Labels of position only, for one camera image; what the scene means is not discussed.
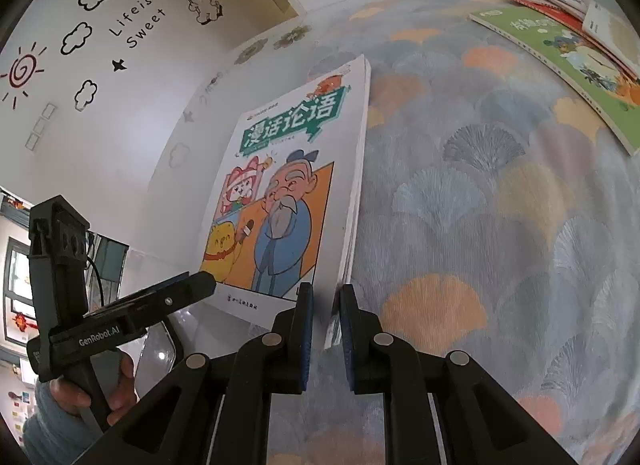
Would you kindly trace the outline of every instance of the red spiral sun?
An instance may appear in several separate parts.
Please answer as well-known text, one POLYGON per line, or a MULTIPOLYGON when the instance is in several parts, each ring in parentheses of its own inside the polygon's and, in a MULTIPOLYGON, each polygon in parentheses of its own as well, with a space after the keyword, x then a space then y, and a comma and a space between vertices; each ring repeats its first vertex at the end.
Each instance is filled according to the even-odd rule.
MULTIPOLYGON (((11 86, 12 90, 20 90, 17 95, 14 95, 13 98, 14 103, 12 108, 14 109, 14 111, 15 105, 18 101, 19 93, 22 93, 22 95, 24 96, 29 96, 29 93, 27 93, 25 90, 21 90, 20 88, 23 87, 27 82, 29 82, 29 80, 31 80, 31 77, 34 73, 42 73, 44 71, 44 69, 37 69, 38 59, 36 58, 36 55, 33 54, 33 51, 35 49, 36 43, 34 42, 31 46, 31 51, 23 55, 22 48, 19 47, 18 58, 12 64, 9 73, 0 74, 0 79, 8 79, 9 85, 11 86)), ((46 51, 46 49, 47 47, 45 46, 37 56, 39 57, 40 55, 42 55, 46 51)), ((3 102, 7 99, 9 93, 10 92, 7 91, 4 94, 4 96, 2 97, 3 102)))

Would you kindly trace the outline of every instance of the cartoon man's beard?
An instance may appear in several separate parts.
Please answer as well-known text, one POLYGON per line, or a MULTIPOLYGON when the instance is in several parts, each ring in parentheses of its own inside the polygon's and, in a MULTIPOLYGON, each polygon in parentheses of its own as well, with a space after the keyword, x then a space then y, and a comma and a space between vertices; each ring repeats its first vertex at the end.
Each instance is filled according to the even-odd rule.
POLYGON ((269 224, 271 227, 271 238, 279 239, 284 236, 293 214, 298 213, 298 206, 292 196, 284 196, 276 201, 269 212, 269 224))

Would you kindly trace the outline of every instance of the silver screw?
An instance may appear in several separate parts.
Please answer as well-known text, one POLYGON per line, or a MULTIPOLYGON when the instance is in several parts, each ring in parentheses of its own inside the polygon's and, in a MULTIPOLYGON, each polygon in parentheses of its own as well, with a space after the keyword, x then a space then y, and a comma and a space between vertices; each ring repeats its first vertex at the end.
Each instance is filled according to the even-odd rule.
POLYGON ((463 351, 454 351, 449 358, 457 366, 466 366, 469 363, 469 355, 463 351))
POLYGON ((265 346, 277 346, 282 342, 282 337, 277 333, 267 333, 262 336, 262 343, 265 346))
POLYGON ((187 367, 190 369, 200 369, 207 363, 207 359, 200 353, 193 353, 187 358, 187 367))
POLYGON ((373 337, 373 342, 375 342, 378 346, 391 346, 394 342, 394 336, 389 333, 377 333, 373 337))

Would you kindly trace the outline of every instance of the sun decal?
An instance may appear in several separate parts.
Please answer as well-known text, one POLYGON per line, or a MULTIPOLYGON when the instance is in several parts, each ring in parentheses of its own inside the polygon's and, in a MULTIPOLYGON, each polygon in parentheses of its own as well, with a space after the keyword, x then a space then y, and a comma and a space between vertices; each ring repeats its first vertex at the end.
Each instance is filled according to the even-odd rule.
POLYGON ((22 95, 28 97, 29 93, 23 89, 25 85, 31 80, 34 73, 42 73, 44 69, 38 68, 38 59, 42 55, 47 47, 45 46, 39 53, 36 51, 37 44, 34 42, 31 46, 29 53, 22 54, 22 48, 18 48, 18 57, 14 61, 9 70, 9 73, 1 73, 0 79, 7 79, 11 86, 10 91, 5 91, 2 101, 6 101, 9 98, 9 102, 12 102, 12 109, 15 111, 15 105, 18 101, 18 96, 22 95))

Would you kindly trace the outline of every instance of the window frame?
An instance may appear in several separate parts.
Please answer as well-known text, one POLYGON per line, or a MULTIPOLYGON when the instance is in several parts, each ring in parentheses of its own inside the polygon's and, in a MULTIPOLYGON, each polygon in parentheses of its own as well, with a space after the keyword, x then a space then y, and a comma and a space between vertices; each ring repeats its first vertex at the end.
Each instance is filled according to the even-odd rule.
MULTIPOLYGON (((30 250, 29 245, 25 245, 24 243, 18 241, 17 239, 14 239, 11 236, 9 236, 9 241, 7 242, 7 246, 6 246, 6 252, 4 254, 4 279, 2 281, 2 329, 4 330, 4 340, 6 340, 7 342, 11 342, 12 344, 22 346, 23 348, 27 346, 25 342, 22 342, 20 340, 15 340, 14 338, 11 338, 8 335, 7 328, 6 328, 6 316, 7 316, 6 303, 7 303, 7 299, 9 299, 9 308, 12 313, 17 313, 14 311, 14 301, 19 301, 19 302, 22 302, 23 304, 33 307, 33 299, 27 299, 26 297, 23 297, 22 295, 9 290, 9 283, 11 279, 12 254, 14 252, 17 252, 19 254, 24 254, 26 256, 29 256, 29 250, 30 250)), ((36 322, 35 319, 29 317, 28 315, 25 315, 25 317, 27 317, 29 320, 33 320, 34 322, 36 322)))

